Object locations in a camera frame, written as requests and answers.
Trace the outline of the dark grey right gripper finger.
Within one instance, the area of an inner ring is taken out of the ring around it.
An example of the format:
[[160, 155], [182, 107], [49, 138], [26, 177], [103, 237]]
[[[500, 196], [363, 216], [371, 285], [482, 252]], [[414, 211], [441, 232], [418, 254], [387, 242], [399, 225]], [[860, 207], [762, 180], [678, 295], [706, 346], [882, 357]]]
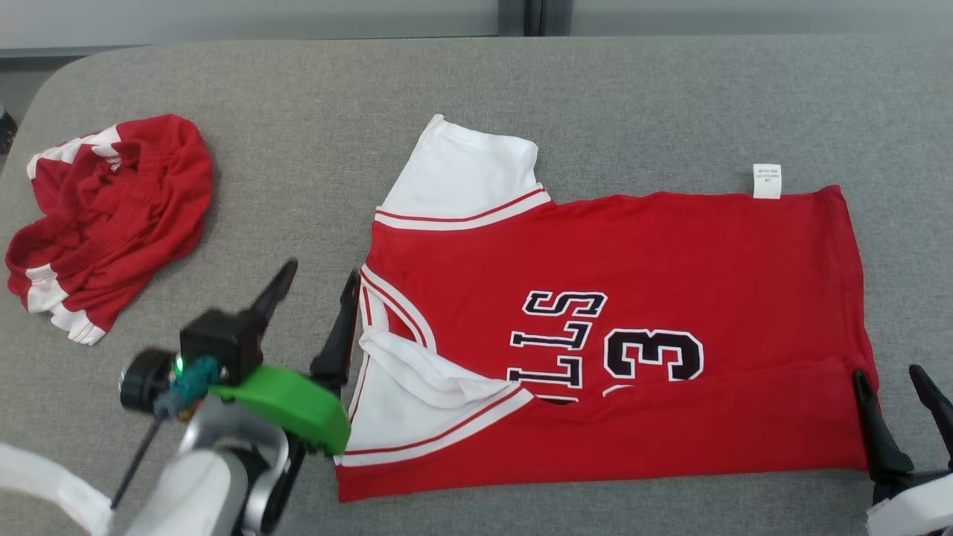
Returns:
[[914, 471], [913, 462], [899, 449], [899, 445], [890, 433], [879, 410], [877, 392], [872, 387], [865, 370], [855, 369], [853, 388], [871, 481], [882, 484], [911, 474]]
[[920, 403], [932, 414], [934, 423], [938, 427], [940, 437], [946, 446], [949, 454], [949, 469], [953, 468], [953, 444], [952, 444], [952, 403], [943, 391], [925, 372], [925, 369], [919, 364], [910, 364], [908, 367], [910, 380], [914, 384]]

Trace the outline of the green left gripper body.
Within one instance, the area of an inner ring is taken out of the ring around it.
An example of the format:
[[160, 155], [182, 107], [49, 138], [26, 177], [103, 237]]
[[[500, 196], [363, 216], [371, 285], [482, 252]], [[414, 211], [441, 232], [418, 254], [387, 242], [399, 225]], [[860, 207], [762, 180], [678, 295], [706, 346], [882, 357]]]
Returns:
[[211, 394], [235, 400], [310, 447], [341, 456], [351, 423], [340, 398], [295, 371], [262, 364], [237, 386], [212, 386]]

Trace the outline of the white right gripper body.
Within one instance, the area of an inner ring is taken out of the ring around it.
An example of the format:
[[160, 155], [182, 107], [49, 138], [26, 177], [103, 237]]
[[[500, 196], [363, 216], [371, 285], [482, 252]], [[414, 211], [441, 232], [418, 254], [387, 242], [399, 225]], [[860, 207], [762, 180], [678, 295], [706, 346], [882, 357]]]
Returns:
[[950, 470], [871, 469], [873, 503], [867, 510], [868, 535], [950, 535]]

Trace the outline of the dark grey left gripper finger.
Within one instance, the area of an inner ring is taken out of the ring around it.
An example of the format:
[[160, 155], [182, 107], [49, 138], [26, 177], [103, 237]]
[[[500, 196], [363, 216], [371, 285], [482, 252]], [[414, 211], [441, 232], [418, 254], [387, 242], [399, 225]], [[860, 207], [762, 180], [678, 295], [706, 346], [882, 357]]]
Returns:
[[342, 389], [347, 386], [350, 376], [351, 356], [360, 316], [360, 275], [356, 270], [348, 275], [338, 301], [340, 308], [329, 336], [309, 367], [309, 378], [326, 389]]
[[270, 325], [277, 306], [284, 301], [295, 281], [298, 268], [297, 259], [288, 259], [252, 303], [249, 312], [258, 319], [262, 328]]

